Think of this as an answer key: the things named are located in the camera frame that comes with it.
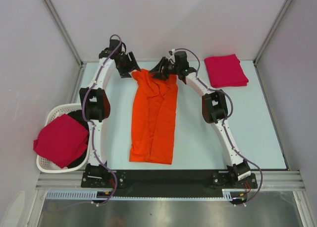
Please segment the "orange t shirt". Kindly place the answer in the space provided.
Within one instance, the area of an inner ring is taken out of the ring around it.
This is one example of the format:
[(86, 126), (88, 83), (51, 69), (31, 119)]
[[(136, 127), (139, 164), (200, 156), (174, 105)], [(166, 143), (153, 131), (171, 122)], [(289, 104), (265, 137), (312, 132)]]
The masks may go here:
[(148, 70), (132, 73), (138, 88), (133, 102), (129, 161), (171, 165), (173, 160), (177, 77), (155, 79)]

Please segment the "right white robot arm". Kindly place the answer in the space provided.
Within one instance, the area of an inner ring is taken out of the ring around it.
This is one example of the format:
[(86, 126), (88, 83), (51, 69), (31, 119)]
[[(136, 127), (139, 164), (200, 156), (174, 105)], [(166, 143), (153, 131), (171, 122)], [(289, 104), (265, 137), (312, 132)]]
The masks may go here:
[(170, 57), (163, 57), (149, 73), (152, 78), (162, 81), (167, 81), (172, 75), (176, 75), (201, 97), (203, 119), (214, 129), (223, 148), (228, 170), (227, 180), (224, 183), (240, 188), (252, 173), (248, 161), (239, 153), (228, 124), (228, 118), (233, 111), (228, 110), (227, 101), (232, 106), (232, 100), (223, 90), (212, 88), (198, 77), (199, 69), (189, 65), (186, 52), (185, 49), (169, 51)]

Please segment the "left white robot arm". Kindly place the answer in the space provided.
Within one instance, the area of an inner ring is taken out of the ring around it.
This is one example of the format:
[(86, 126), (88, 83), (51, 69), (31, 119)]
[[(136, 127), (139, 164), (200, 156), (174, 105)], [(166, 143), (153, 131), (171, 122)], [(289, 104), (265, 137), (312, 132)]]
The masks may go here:
[(135, 70), (141, 69), (134, 54), (127, 52), (118, 35), (112, 35), (109, 46), (99, 53), (99, 65), (92, 81), (79, 91), (82, 116), (89, 127), (87, 177), (83, 179), (92, 180), (98, 187), (106, 186), (111, 179), (110, 171), (106, 169), (104, 134), (111, 109), (106, 88), (114, 71), (119, 73), (120, 78), (131, 78)]

